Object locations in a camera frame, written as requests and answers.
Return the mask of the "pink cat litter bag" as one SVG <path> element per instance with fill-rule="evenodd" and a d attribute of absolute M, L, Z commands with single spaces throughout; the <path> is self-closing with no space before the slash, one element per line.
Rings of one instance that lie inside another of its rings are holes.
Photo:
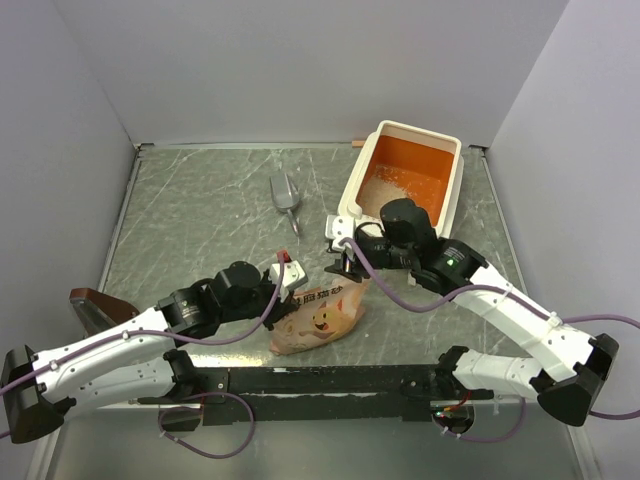
<path fill-rule="evenodd" d="M 330 285 L 294 295 L 299 308 L 278 321 L 269 350 L 291 355 L 334 342 L 350 333 L 365 313 L 362 299 L 370 285 L 339 277 Z"/>

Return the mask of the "grey metal litter scoop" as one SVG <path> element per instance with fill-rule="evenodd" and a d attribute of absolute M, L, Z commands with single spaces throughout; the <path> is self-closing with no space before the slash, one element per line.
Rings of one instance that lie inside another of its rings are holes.
<path fill-rule="evenodd" d="M 301 197 L 293 180 L 285 172 L 271 175 L 270 192 L 275 208 L 287 217 L 294 234 L 299 237 L 301 230 L 295 210 L 300 204 Z"/>

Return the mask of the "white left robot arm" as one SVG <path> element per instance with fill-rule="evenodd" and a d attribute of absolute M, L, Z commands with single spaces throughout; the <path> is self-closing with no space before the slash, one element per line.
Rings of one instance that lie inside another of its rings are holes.
<path fill-rule="evenodd" d="M 198 379 L 182 346 L 217 346 L 219 327 L 235 321 L 273 326 L 296 310 L 294 292 L 306 281 L 297 261 L 281 258 L 265 272 L 238 261 L 92 337 L 9 351 L 1 373 L 6 437 L 28 443 L 81 413 L 131 399 L 189 400 Z"/>

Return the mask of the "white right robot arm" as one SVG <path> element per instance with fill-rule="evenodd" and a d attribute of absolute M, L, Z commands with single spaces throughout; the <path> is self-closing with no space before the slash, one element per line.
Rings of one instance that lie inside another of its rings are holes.
<path fill-rule="evenodd" d="M 341 256 L 328 272 L 354 282 L 372 279 L 397 305 L 426 313 L 446 302 L 483 318 L 526 357 L 453 347 L 440 359 L 441 394 L 490 390 L 535 400 L 553 418 L 580 427 L 619 351 L 607 334 L 593 336 L 545 310 L 519 291 L 484 256 L 462 241 L 436 234 L 428 213 L 408 198 L 385 204 L 379 233 L 350 216 L 330 215 L 329 252 Z"/>

